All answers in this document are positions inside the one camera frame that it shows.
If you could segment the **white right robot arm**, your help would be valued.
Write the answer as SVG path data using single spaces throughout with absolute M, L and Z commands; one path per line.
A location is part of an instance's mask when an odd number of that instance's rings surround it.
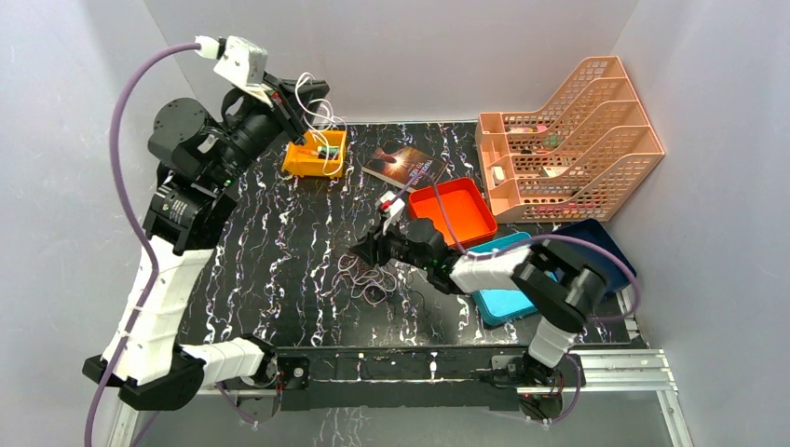
M 429 219 L 393 228 L 380 223 L 349 251 L 369 266 L 395 260 L 423 270 L 429 284 L 444 294 L 508 290 L 525 295 L 541 320 L 521 371 L 511 374 L 513 384 L 546 386 L 560 375 L 563 357 L 609 292 L 603 259 L 625 277 L 633 275 L 614 253 L 564 235 L 539 235 L 499 251 L 452 248 Z

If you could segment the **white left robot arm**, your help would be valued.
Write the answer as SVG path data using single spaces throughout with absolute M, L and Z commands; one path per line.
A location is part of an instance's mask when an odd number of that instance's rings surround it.
M 229 188 L 269 148 L 304 142 L 330 90 L 323 80 L 270 74 L 262 86 L 264 98 L 231 88 L 220 119 L 192 98 L 168 102 L 154 118 L 148 149 L 158 161 L 157 188 L 132 224 L 142 240 L 139 271 L 109 346 L 82 369 L 135 410 L 175 411 L 228 380 L 267 387 L 278 379 L 277 348 L 255 335 L 178 342 L 190 294 L 237 205 Z

